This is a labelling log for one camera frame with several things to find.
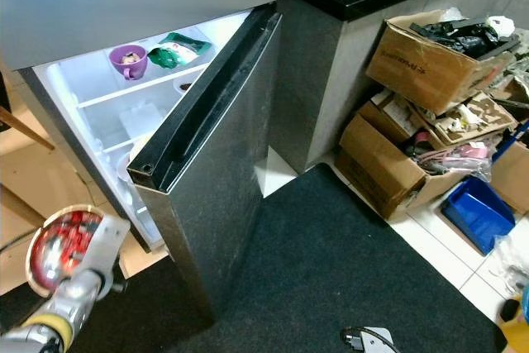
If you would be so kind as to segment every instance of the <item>green package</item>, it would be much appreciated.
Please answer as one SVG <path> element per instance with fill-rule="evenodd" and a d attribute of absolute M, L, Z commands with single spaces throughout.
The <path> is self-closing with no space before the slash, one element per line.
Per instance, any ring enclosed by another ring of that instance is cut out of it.
<path fill-rule="evenodd" d="M 197 41 L 190 37 L 171 32 L 148 54 L 149 60 L 162 68 L 176 68 L 189 64 L 212 46 L 206 41 Z"/>

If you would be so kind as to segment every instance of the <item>pink object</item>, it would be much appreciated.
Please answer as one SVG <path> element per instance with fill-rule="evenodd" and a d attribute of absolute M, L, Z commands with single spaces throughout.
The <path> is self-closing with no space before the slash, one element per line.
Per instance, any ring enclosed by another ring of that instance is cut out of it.
<path fill-rule="evenodd" d="M 475 159 L 485 159 L 488 156 L 488 148 L 486 146 L 474 147 L 472 145 L 465 145 L 460 148 L 460 157 L 473 157 Z"/>
<path fill-rule="evenodd" d="M 139 61 L 132 64 L 122 64 L 122 59 L 129 53 L 136 53 L 140 57 Z M 147 50 L 140 45 L 122 45 L 116 47 L 108 56 L 114 68 L 125 76 L 126 80 L 137 80 L 143 77 L 147 69 Z"/>

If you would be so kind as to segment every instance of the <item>gray counter cabinet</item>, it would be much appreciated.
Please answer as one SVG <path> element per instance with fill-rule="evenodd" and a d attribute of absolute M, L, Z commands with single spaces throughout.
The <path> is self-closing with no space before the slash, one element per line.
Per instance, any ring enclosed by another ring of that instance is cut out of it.
<path fill-rule="evenodd" d="M 278 87 L 270 144 L 299 173 L 335 147 L 352 112 L 369 98 L 365 68 L 384 19 L 458 7 L 467 17 L 502 14 L 529 20 L 527 0 L 407 0 L 341 21 L 303 0 L 282 0 Z"/>

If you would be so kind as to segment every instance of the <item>cable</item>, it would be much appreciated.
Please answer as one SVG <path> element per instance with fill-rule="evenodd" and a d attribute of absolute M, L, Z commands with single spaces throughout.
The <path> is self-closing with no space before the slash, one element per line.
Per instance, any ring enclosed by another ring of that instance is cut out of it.
<path fill-rule="evenodd" d="M 8 241 L 6 244 L 4 244 L 2 247 L 0 247 L 0 255 L 7 250 L 9 247 L 14 246 L 16 243 L 18 243 L 20 240 L 28 237 L 29 235 L 35 233 L 38 231 L 39 228 L 36 227 L 35 229 L 31 229 L 30 231 L 27 231 L 26 233 L 21 234 L 20 236 L 15 237 L 13 240 Z"/>
<path fill-rule="evenodd" d="M 349 342 L 346 340 L 346 333 L 357 331 L 357 332 L 365 332 L 366 334 L 370 334 L 371 336 L 374 336 L 375 338 L 381 340 L 385 345 L 389 346 L 389 348 L 394 351 L 395 353 L 401 353 L 399 349 L 397 349 L 393 343 L 388 341 L 386 338 L 381 336 L 375 331 L 371 331 L 369 328 L 365 327 L 346 327 L 343 330 L 340 331 L 340 338 L 341 340 L 346 344 L 349 345 Z"/>
<path fill-rule="evenodd" d="M 86 191 L 88 192 L 88 196 L 90 196 L 90 200 L 92 200 L 92 204 L 95 206 L 96 205 L 96 202 L 95 200 L 93 199 L 93 195 L 92 195 L 92 191 L 90 190 L 90 188 L 88 187 L 88 184 L 86 183 L 86 181 L 83 179 L 83 177 L 81 177 L 81 174 L 77 172 L 77 170 L 74 170 L 75 172 L 75 175 L 77 175 L 77 178 L 80 179 L 81 183 L 84 185 L 84 187 L 86 188 Z"/>

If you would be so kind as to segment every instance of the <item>floor tile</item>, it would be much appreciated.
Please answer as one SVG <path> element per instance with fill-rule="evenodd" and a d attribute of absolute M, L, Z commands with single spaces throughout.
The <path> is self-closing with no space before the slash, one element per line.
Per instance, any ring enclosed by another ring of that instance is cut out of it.
<path fill-rule="evenodd" d="M 86 186 L 58 150 L 32 144 L 0 157 L 2 183 L 44 217 L 78 203 L 91 203 Z"/>
<path fill-rule="evenodd" d="M 0 246 L 33 229 L 33 225 L 9 208 L 0 208 Z"/>
<path fill-rule="evenodd" d="M 13 116 L 30 127 L 39 136 L 42 136 L 46 140 L 50 141 L 49 134 L 38 122 L 35 116 L 33 116 L 33 113 L 27 109 L 26 104 L 22 101 L 18 93 L 16 91 L 10 91 L 8 95 Z M 23 148 L 24 146 L 35 143 L 30 137 L 22 134 L 14 128 L 3 131 L 2 134 L 0 134 L 0 142 L 0 155 L 13 152 Z"/>
<path fill-rule="evenodd" d="M 119 265 L 122 268 L 125 279 L 128 279 L 167 255 L 167 251 L 164 248 L 146 253 L 134 236 L 128 233 L 120 249 Z"/>
<path fill-rule="evenodd" d="M 98 207 L 102 209 L 106 214 L 113 215 L 114 217 L 118 217 L 116 210 L 109 202 L 99 203 Z"/>
<path fill-rule="evenodd" d="M 24 264 L 31 237 L 0 255 L 0 295 L 26 282 Z"/>
<path fill-rule="evenodd" d="M 430 265 L 457 289 L 472 275 L 472 269 L 443 246 L 407 214 L 390 220 L 391 227 Z"/>
<path fill-rule="evenodd" d="M 255 166 L 255 175 L 257 176 L 257 182 L 259 183 L 259 188 L 261 189 L 261 194 L 265 195 L 265 185 L 266 185 L 266 162 L 268 161 L 268 156 L 266 159 L 262 159 Z"/>
<path fill-rule="evenodd" d="M 419 208 L 407 210 L 410 217 L 429 231 L 438 241 L 463 260 L 472 270 L 477 270 L 485 257 L 470 240 L 442 213 L 444 197 Z"/>
<path fill-rule="evenodd" d="M 25 83 L 22 76 L 16 71 L 16 70 L 8 70 L 2 68 L 2 75 L 4 79 L 7 81 L 7 85 L 11 85 L 13 87 L 16 87 L 20 84 Z"/>
<path fill-rule="evenodd" d="M 94 205 L 99 206 L 100 204 L 103 204 L 107 201 L 107 197 L 94 181 L 87 182 L 85 186 L 90 192 L 90 196 Z"/>
<path fill-rule="evenodd" d="M 516 265 L 529 274 L 529 220 L 522 218 L 518 224 L 509 233 L 514 252 L 505 250 L 507 247 L 499 250 L 495 248 L 487 260 L 478 268 L 477 274 L 493 287 L 504 298 L 511 298 L 517 295 L 516 291 L 509 288 L 504 279 L 508 278 L 505 270 L 506 265 Z"/>
<path fill-rule="evenodd" d="M 498 311 L 505 300 L 477 274 L 470 277 L 460 292 L 485 316 L 497 322 Z"/>
<path fill-rule="evenodd" d="M 298 173 L 274 149 L 269 147 L 263 196 L 272 194 L 297 176 Z"/>

